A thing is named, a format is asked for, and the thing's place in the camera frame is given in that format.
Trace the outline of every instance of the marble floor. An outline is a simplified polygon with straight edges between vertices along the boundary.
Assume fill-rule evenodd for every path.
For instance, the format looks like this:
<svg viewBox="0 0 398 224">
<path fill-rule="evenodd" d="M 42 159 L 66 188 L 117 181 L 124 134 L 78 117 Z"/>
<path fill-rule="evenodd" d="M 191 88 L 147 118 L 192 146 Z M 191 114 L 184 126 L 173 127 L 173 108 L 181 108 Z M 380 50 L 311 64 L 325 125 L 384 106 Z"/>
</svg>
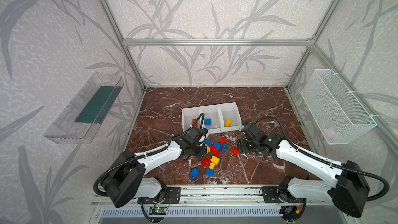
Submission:
<svg viewBox="0 0 398 224">
<path fill-rule="evenodd" d="M 288 137 L 296 144 L 309 149 L 299 121 L 282 87 L 206 87 L 206 88 L 148 88 L 141 110 L 131 133 L 127 150 L 143 152 L 160 146 L 169 134 L 182 132 L 181 108 L 236 102 L 242 122 L 253 122 L 263 116 L 280 119 Z M 278 124 L 270 119 L 257 126 L 269 134 L 281 134 Z M 228 150 L 217 157 L 215 176 L 205 175 L 206 169 L 197 157 L 185 161 L 174 160 L 149 172 L 145 177 L 158 176 L 167 185 L 187 184 L 280 184 L 285 175 L 306 179 L 309 173 L 281 159 L 248 153 L 235 156 L 231 148 L 243 138 L 239 131 L 210 134 L 212 143 L 225 137 Z M 194 180 L 189 174 L 193 168 L 200 174 Z"/>
</svg>

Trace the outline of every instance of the black cable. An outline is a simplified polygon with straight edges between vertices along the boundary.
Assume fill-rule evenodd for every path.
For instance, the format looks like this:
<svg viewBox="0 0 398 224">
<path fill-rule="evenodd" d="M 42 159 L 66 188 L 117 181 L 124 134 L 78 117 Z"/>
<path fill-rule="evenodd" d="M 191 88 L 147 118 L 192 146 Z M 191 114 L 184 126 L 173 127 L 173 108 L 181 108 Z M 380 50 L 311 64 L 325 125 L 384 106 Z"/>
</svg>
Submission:
<svg viewBox="0 0 398 224">
<path fill-rule="evenodd" d="M 347 171 L 347 172 L 352 172 L 352 173 L 355 173 L 355 174 L 358 174 L 358 175 L 364 175 L 364 176 L 366 176 L 366 177 L 372 177 L 372 178 L 374 178 L 374 179 L 377 179 L 377 180 L 381 181 L 381 182 L 383 183 L 383 185 L 384 185 L 384 186 L 383 186 L 383 189 L 382 189 L 380 192 L 378 192 L 378 193 L 376 193 L 376 194 L 374 194 L 374 195 L 368 197 L 368 198 L 366 199 L 367 202 L 373 201 L 373 200 L 376 200 L 376 199 L 379 199 L 380 197 L 383 197 L 383 196 L 386 195 L 387 192 L 390 190 L 390 184 L 388 183 L 388 181 L 387 181 L 386 179 L 382 178 L 381 176 L 378 176 L 378 175 L 375 175 L 375 174 L 372 174 L 372 173 L 369 173 L 369 172 L 363 172 L 363 171 L 357 170 L 357 169 L 347 168 L 347 167 L 342 166 L 342 165 L 330 163 L 330 162 L 328 162 L 328 161 L 326 161 L 326 160 L 324 160 L 324 159 L 322 159 L 322 158 L 319 158 L 319 157 L 317 157 L 317 156 L 314 156 L 314 155 L 312 155 L 312 154 L 306 152 L 305 150 L 302 150 L 301 147 L 299 147 L 299 146 L 295 145 L 293 142 L 291 142 L 291 140 L 287 137 L 286 132 L 285 132 L 285 129 L 283 128 L 281 122 L 279 121 L 279 119 L 277 119 L 277 118 L 275 118 L 275 117 L 272 117 L 272 116 L 265 116 L 265 117 L 262 117 L 262 118 L 259 118 L 258 120 L 256 120 L 256 121 L 254 122 L 254 124 L 256 124 L 256 123 L 258 123 L 259 121 L 261 121 L 261 120 L 263 120 L 263 119 L 266 119 L 266 118 L 274 119 L 274 120 L 276 120 L 276 121 L 279 123 L 279 126 L 281 127 L 283 136 L 285 137 L 286 141 L 287 141 L 293 148 L 295 148 L 298 152 L 301 152 L 302 154 L 304 154 L 304 155 L 306 155 L 306 156 L 308 156 L 308 157 L 311 157 L 312 159 L 315 159 L 316 161 L 319 161 L 319 162 L 321 162 L 321 163 L 327 164 L 327 165 L 330 166 L 330 167 L 335 167 L 335 168 L 338 168 L 338 169 L 341 169 L 341 170 L 344 170 L 344 171 Z"/>
<path fill-rule="evenodd" d="M 187 130 L 181 132 L 180 134 L 174 135 L 174 137 L 178 137 L 178 136 L 184 135 L 185 133 L 189 132 L 192 129 L 192 127 L 194 127 L 195 124 L 199 121 L 200 118 L 202 118 L 202 121 L 201 121 L 201 124 L 200 124 L 200 129 L 202 129 L 203 122 L 204 122 L 204 119 L 205 119 L 205 114 L 203 112 L 201 114 L 199 114 L 199 116 L 196 118 L 195 122 L 192 123 L 191 127 L 189 127 Z"/>
<path fill-rule="evenodd" d="M 149 216 L 148 216 L 148 214 L 147 214 L 147 212 L 145 211 L 145 209 L 144 209 L 144 204 L 142 203 L 142 198 L 138 198 L 138 201 L 140 201 L 140 205 L 141 205 L 141 211 L 142 211 L 142 213 L 144 214 L 144 217 L 148 220 L 148 221 L 150 221 L 151 223 L 159 223 L 159 222 L 161 222 L 163 219 L 164 219 L 164 217 L 160 220 L 160 221 L 155 221 L 155 219 L 151 219 Z"/>
<path fill-rule="evenodd" d="M 163 152 L 163 151 L 166 150 L 167 148 L 168 148 L 168 146 L 165 146 L 165 147 L 162 147 L 161 149 L 158 149 L 158 150 L 156 150 L 156 151 L 148 152 L 148 153 L 147 153 L 147 157 L 152 156 L 152 155 L 155 155 L 155 154 L 160 153 L 160 152 Z M 139 156 L 136 156 L 136 157 L 132 157 L 132 158 L 127 159 L 126 161 L 124 161 L 124 162 L 122 162 L 122 163 L 120 163 L 120 164 L 118 164 L 118 165 L 116 165 L 116 166 L 114 166 L 114 167 L 108 169 L 106 172 L 102 173 L 102 174 L 97 178 L 97 180 L 94 182 L 94 185 L 93 185 L 93 190 L 94 190 L 94 192 L 95 192 L 97 195 L 100 195 L 100 196 L 103 196 L 103 197 L 107 197 L 108 194 L 107 194 L 106 192 L 101 191 L 101 190 L 98 188 L 99 183 L 100 183 L 105 177 L 107 177 L 107 176 L 109 175 L 109 173 L 111 173 L 111 172 L 114 171 L 115 169 L 118 169 L 119 167 L 122 167 L 123 165 L 126 165 L 126 164 L 128 164 L 128 163 L 131 163 L 131 162 L 133 162 L 133 161 L 135 161 L 135 160 L 138 160 L 138 159 L 141 159 L 141 158 L 144 158 L 144 157 L 145 157 L 145 155 L 139 155 Z"/>
</svg>

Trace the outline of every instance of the blue lego brick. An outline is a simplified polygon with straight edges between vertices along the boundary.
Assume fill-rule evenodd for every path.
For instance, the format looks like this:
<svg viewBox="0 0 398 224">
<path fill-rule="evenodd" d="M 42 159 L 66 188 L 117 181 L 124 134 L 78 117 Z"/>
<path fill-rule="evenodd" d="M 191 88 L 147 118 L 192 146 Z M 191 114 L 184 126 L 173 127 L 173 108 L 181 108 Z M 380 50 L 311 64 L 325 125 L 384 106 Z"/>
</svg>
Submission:
<svg viewBox="0 0 398 224">
<path fill-rule="evenodd" d="M 206 175 L 208 175 L 209 177 L 214 177 L 214 170 L 212 170 L 212 169 L 207 169 L 207 170 L 206 170 Z"/>
<path fill-rule="evenodd" d="M 191 177 L 195 179 L 199 175 L 199 170 L 197 168 L 193 168 L 191 171 Z"/>
<path fill-rule="evenodd" d="M 205 118 L 205 126 L 211 126 L 211 118 Z"/>
<path fill-rule="evenodd" d="M 219 142 L 216 142 L 216 143 L 214 144 L 214 146 L 217 148 L 217 150 L 220 150 L 220 149 L 221 149 L 221 145 L 220 145 Z"/>
<path fill-rule="evenodd" d="M 210 140 L 206 139 L 204 144 L 207 144 L 208 147 L 211 147 L 211 141 Z"/>
</svg>

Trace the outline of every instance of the yellow lego brick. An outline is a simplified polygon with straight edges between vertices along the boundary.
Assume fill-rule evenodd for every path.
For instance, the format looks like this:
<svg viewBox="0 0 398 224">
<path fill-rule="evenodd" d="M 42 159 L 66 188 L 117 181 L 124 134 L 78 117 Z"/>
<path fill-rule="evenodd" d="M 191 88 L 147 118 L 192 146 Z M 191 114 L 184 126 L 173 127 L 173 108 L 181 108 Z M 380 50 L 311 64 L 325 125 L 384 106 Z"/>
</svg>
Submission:
<svg viewBox="0 0 398 224">
<path fill-rule="evenodd" d="M 216 156 L 213 156 L 211 157 L 210 161 L 217 166 L 220 159 Z"/>
<path fill-rule="evenodd" d="M 232 124 L 232 120 L 230 120 L 230 119 L 227 119 L 226 122 L 224 123 L 224 125 L 226 127 L 230 126 L 231 124 Z"/>
<path fill-rule="evenodd" d="M 207 144 L 205 144 L 205 145 L 207 146 L 207 153 L 209 153 L 210 152 L 210 147 Z"/>
</svg>

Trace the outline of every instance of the leaf pattern wallpaper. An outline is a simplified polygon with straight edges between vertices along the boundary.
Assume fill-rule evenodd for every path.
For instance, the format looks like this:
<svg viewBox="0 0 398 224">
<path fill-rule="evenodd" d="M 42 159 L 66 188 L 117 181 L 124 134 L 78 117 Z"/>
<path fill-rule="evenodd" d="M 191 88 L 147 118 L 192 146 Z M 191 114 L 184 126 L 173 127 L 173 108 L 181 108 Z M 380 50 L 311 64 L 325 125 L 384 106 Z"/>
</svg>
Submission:
<svg viewBox="0 0 398 224">
<path fill-rule="evenodd" d="M 142 95 L 97 0 L 0 0 L 0 223 L 82 223 Z M 125 86 L 91 144 L 43 136 L 93 72 Z"/>
<path fill-rule="evenodd" d="M 398 133 L 396 22 L 398 0 L 343 0 L 317 45 L 359 90 L 362 96 Z M 314 69 L 325 67 L 315 54 L 310 55 L 289 92 L 319 154 L 339 161 L 359 161 L 362 170 L 376 173 L 390 182 L 390 191 L 376 201 L 366 203 L 364 224 L 392 224 L 398 218 L 398 157 L 371 130 L 354 142 L 329 145 L 301 98 L 301 90 Z M 371 192 L 382 184 L 368 180 Z"/>
<path fill-rule="evenodd" d="M 107 0 L 124 38 L 311 38 L 331 0 Z M 131 46 L 147 86 L 284 86 L 305 47 Z"/>
<path fill-rule="evenodd" d="M 398 0 L 344 0 L 318 46 L 398 136 Z"/>
</svg>

